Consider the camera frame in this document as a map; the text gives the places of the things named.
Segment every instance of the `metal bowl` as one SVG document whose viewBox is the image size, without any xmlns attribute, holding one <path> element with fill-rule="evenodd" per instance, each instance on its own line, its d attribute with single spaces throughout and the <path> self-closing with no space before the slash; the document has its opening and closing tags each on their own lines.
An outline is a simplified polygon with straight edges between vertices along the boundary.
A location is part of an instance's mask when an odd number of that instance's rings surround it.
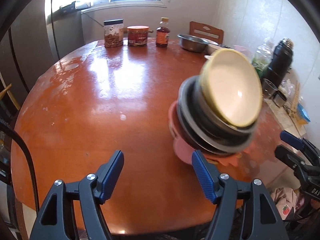
<svg viewBox="0 0 320 240">
<path fill-rule="evenodd" d="M 242 151 L 252 141 L 254 133 L 241 137 L 217 138 L 206 133 L 196 123 L 193 108 L 192 93 L 197 76 L 186 79 L 180 86 L 177 113 L 179 121 L 185 130 L 197 144 L 215 154 L 226 155 Z"/>
<path fill-rule="evenodd" d="M 201 53 L 209 44 L 208 41 L 196 36 L 187 34 L 178 34 L 177 36 L 179 37 L 179 45 L 181 46 L 181 48 L 191 52 Z"/>
<path fill-rule="evenodd" d="M 195 78 L 193 88 L 193 106 L 201 124 L 212 135 L 221 138 L 241 137 L 253 133 L 257 128 L 257 121 L 247 127 L 236 127 L 225 123 L 209 107 L 204 99 L 199 83 L 199 76 Z"/>
</svg>

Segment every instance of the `jar lid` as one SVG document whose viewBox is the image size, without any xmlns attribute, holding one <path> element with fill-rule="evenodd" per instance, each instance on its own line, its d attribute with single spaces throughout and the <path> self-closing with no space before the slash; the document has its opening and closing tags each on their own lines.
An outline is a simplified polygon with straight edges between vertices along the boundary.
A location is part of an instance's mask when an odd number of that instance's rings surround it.
<svg viewBox="0 0 320 240">
<path fill-rule="evenodd" d="M 147 31 L 149 30 L 149 26 L 129 26 L 127 27 L 128 30 L 135 30 L 135 31 Z"/>
<path fill-rule="evenodd" d="M 109 20 L 109 21 L 104 21 L 103 23 L 104 25 L 120 24 L 120 23 L 123 23 L 123 19 Z"/>
</svg>

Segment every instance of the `bottle cap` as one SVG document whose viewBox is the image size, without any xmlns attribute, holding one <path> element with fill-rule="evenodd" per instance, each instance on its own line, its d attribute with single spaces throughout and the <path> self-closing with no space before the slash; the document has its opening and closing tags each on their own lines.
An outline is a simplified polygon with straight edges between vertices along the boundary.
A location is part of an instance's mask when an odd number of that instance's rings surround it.
<svg viewBox="0 0 320 240">
<path fill-rule="evenodd" d="M 283 38 L 281 42 L 286 45 L 289 49 L 293 49 L 293 42 L 288 38 Z"/>
<path fill-rule="evenodd" d="M 103 25 L 114 25 L 114 24 L 120 24 L 123 23 L 123 19 L 117 19 L 117 20 L 109 20 L 109 21 L 104 21 Z"/>
</svg>

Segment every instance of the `blue gripper pad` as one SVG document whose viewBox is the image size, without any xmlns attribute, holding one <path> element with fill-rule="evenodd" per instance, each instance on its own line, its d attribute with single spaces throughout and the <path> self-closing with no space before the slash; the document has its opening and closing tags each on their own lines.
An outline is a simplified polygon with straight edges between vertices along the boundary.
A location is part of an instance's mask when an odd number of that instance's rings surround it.
<svg viewBox="0 0 320 240">
<path fill-rule="evenodd" d="M 214 164 L 208 163 L 199 150 L 192 153 L 192 166 L 205 197 L 213 204 L 216 204 L 216 192 L 220 188 L 218 181 L 220 173 L 218 169 Z"/>
<path fill-rule="evenodd" d="M 97 186 L 94 196 L 99 204 L 104 204 L 111 198 L 112 192 L 116 186 L 122 167 L 124 165 L 124 155 L 120 150 L 116 150 L 110 160 L 101 165 L 97 170 Z"/>
<path fill-rule="evenodd" d="M 293 148 L 297 149 L 298 151 L 303 151 L 304 149 L 304 144 L 302 140 L 300 138 L 295 137 L 287 131 L 282 131 L 280 133 L 280 139 L 292 146 Z"/>
</svg>

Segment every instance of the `bottle label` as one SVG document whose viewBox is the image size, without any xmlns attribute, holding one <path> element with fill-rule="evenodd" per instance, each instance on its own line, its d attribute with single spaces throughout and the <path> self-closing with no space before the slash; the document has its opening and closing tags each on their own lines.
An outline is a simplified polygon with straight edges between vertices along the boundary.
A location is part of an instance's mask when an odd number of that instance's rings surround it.
<svg viewBox="0 0 320 240">
<path fill-rule="evenodd" d="M 157 32 L 156 43 L 168 44 L 169 36 L 169 33 Z"/>
</svg>

